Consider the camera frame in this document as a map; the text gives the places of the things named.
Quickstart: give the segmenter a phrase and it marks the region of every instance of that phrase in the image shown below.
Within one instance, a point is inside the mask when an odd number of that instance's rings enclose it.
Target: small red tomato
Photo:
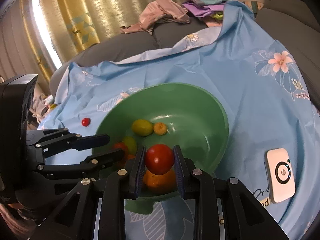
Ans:
[[[88,126],[90,124],[91,120],[88,117],[85,117],[84,119],[82,119],[81,124],[83,126]]]
[[[152,174],[166,174],[174,163],[173,152],[167,145],[153,145],[146,153],[145,163]]]
[[[127,160],[127,156],[129,154],[129,149],[127,148],[127,146],[124,143],[115,143],[112,147],[113,149],[122,149],[124,150],[124,156],[121,160],[121,162],[126,162]]]

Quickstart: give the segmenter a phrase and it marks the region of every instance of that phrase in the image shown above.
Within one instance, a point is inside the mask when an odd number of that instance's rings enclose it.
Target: blue floral fabric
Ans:
[[[67,127],[93,135],[122,99],[170,82],[199,86],[220,101],[228,116],[229,141],[216,177],[239,178],[289,238],[298,240],[320,210],[320,117],[290,52],[254,22],[242,3],[227,1],[222,27],[191,33],[173,48],[89,68],[70,64],[58,88],[59,105],[40,128]],[[88,127],[81,125],[84,117],[91,119]],[[264,156],[276,148],[285,148],[290,156],[296,192],[274,204]],[[90,154],[68,150],[46,162],[79,163]],[[129,240],[191,240],[194,202],[176,197],[156,203],[150,215],[126,211],[125,221]],[[221,209],[219,221],[224,239]]]

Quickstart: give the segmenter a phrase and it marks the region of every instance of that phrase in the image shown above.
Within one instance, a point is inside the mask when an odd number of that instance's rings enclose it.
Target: yellow-green fruit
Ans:
[[[147,120],[138,119],[133,122],[131,130],[140,136],[148,136],[153,132],[153,124]]]
[[[136,141],[132,137],[126,136],[122,139],[122,142],[127,146],[130,154],[136,155],[138,146]]]

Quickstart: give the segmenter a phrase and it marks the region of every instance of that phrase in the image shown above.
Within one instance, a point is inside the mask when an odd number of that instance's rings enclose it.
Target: beige curtain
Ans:
[[[66,62],[94,43],[138,22],[153,0],[40,0],[58,56]],[[184,0],[173,0],[181,3]]]
[[[36,46],[32,48],[25,29],[20,0],[16,0],[0,22],[0,75],[9,79],[21,74],[38,74],[35,94],[50,94],[49,79],[53,72],[42,57],[40,47],[35,57]]]

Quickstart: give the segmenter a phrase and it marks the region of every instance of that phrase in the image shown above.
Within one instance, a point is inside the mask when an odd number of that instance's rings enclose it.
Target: green bowl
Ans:
[[[168,132],[162,136],[155,133],[146,137],[135,135],[131,125],[137,119],[163,122]],[[212,174],[226,149],[229,128],[227,115],[212,94],[193,85],[169,83],[143,89],[121,101],[99,126],[97,134],[103,133],[110,136],[110,142],[94,149],[93,154],[111,149],[124,136],[132,136],[146,149],[154,144],[166,144],[170,148],[180,145],[184,157],[192,159],[196,168]],[[107,177],[116,170],[116,166],[104,169],[100,176]],[[177,195],[177,191],[165,195],[142,191],[137,200],[127,200],[125,208],[150,214],[155,202]]]

